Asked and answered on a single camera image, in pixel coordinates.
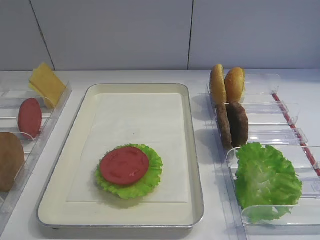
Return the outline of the brown meat patty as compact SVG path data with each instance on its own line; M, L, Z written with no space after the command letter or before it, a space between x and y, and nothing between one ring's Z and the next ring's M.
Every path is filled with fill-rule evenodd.
M249 124L244 107L238 102L226 105L230 126L231 144L234 148L245 145L248 141Z
M216 118L220 130L222 146L225 150L231 150L233 148L232 134L228 120L227 108L224 103L216 105Z

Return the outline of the red tomato slice on tray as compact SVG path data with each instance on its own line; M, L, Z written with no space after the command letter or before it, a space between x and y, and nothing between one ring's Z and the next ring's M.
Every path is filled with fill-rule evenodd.
M117 185L131 185L145 176L149 158L137 147L125 146L106 154L99 164L102 177Z

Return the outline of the green lettuce leaf on tray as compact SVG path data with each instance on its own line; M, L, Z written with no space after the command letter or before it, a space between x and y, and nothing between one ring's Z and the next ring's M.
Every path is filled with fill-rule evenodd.
M121 199L128 200L138 197L144 197L154 190L161 181L161 174L163 172L163 161L158 153L151 147L145 144L126 144L117 146L115 149L123 147L135 147L145 153L149 159L149 168L146 174L137 182L130 185L119 185L106 181L100 170L100 161L95 170L96 183L106 192L112 193Z

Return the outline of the yellow cheese slices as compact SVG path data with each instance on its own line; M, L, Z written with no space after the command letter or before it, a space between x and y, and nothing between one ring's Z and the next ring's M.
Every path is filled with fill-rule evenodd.
M44 98L44 104L49 109L56 107L66 89L66 85L45 62L33 70L28 86Z

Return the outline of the green lettuce pile in rack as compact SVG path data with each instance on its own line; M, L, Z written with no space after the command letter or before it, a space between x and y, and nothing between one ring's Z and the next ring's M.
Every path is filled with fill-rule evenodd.
M271 145L248 143L237 150L235 194L253 223L289 214L302 196L292 163Z

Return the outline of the red tomato slice in rack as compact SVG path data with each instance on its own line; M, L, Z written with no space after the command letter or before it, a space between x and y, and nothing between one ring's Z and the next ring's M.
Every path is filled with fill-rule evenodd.
M42 110L36 98L26 99L19 108L18 128L28 139L34 139L40 133Z

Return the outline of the brown bread bun in rack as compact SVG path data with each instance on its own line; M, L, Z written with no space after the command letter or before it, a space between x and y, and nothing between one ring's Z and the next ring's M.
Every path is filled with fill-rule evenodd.
M8 192L25 162L23 146L11 132L0 133L0 191Z

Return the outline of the white parchment paper sheet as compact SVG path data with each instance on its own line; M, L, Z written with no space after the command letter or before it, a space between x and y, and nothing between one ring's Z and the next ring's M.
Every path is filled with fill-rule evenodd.
M145 203L185 203L189 200L188 163L182 97L180 94L101 93L95 96L70 134L73 180L68 201L102 202L95 170L115 147L144 144L163 162L161 181Z

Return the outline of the cream metal baking tray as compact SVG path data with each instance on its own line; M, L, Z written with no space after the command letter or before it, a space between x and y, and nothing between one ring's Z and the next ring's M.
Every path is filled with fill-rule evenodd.
M188 88L89 87L37 215L50 227L197 224L204 201Z

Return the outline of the golden bun half left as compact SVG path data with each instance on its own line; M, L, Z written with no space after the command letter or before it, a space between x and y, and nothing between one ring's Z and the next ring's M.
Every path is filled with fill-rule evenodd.
M210 73L209 90L214 102L223 104L227 101L227 93L224 82L224 68L222 64L216 64Z

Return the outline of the golden bun half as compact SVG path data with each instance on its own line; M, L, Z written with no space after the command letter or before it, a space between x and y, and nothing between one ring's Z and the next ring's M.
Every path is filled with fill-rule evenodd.
M209 90L214 102L223 104L227 101L227 93L224 82L224 68L222 64L216 64L210 73Z
M241 67L232 68L224 79L226 100L228 103L239 102L245 89L245 71Z

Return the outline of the clear acrylic rack right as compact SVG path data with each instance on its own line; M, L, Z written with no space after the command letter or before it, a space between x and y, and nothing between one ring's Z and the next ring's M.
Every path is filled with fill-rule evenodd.
M302 195L290 213L280 219L251 222L247 210L236 198L237 148L225 150L221 142L215 102L210 91L206 93L208 110L217 145L214 166L225 186L221 194L227 233L231 240L317 240L320 237L320 177L312 168L300 146L300 141L290 128L272 93L279 97L281 78L276 74L247 74L241 105L248 118L248 142L272 146L291 161L298 179L302 182ZM303 130L297 126L300 106L285 102L292 122L302 135L320 167L320 148L310 146Z

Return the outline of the clear acrylic rack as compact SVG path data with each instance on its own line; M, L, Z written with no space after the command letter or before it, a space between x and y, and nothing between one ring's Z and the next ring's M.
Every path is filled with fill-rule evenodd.
M225 150L221 142L215 102L210 91L206 93L208 110L217 145L214 166L225 186L221 194L227 233L231 240L317 240L320 237L320 177L312 168L300 146L300 141L290 128L272 93L279 97L281 78L276 74L247 74L241 105L248 118L248 142L272 146L291 161L298 179L302 182L302 195L290 213L280 219L251 222L247 210L236 198L237 148ZM320 167L320 148L310 146L303 130L297 126L300 106L285 102L292 122L302 135Z
M66 88L61 94L58 104L55 108L49 109L45 105L45 98L39 96L30 89L10 89L9 87L0 87L0 131L11 132L19 138L23 150L25 162L18 171L13 187L9 192L0 193L0 225L4 226L9 221L22 192L32 175L34 168L55 128L58 119L64 110L64 107L72 93L69 82L64 83ZM18 114L22 103L35 98L41 108L41 127L35 138L27 138L19 131Z

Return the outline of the red white striped strip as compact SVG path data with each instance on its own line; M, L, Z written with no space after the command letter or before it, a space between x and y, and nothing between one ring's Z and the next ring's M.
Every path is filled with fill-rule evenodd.
M315 171L315 173L319 177L320 176L320 167L319 167L318 163L316 162L316 159L313 156L311 150L309 149L307 144L303 141L302 134L298 131L298 128L296 127L296 125L291 120L290 115L289 115L289 113L288 113L288 111L286 109L285 104L282 101L280 101L280 99L279 99L279 97L278 97L278 95L276 93L272 93L271 95L272 95L273 99L275 100L275 102L279 104L279 108L281 109L282 114L283 114L286 122L288 123L289 127L291 129L293 129L296 137L299 139L299 145L301 146L301 148L302 148L304 154L306 155L309 163L311 164L313 170Z

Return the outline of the clear acrylic rack left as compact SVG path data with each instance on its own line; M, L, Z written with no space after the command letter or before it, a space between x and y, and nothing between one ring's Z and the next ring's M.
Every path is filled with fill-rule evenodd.
M55 108L49 109L45 105L45 98L39 96L30 89L10 89L9 87L0 87L0 131L11 132L19 138L23 150L25 162L18 171L13 187L9 192L0 193L0 225L4 226L9 221L22 192L32 175L34 168L55 128L58 119L64 110L64 107L72 93L69 82L64 83L66 88L61 94L58 104ZM19 131L18 114L22 103L35 98L41 108L41 127L35 138L27 138Z

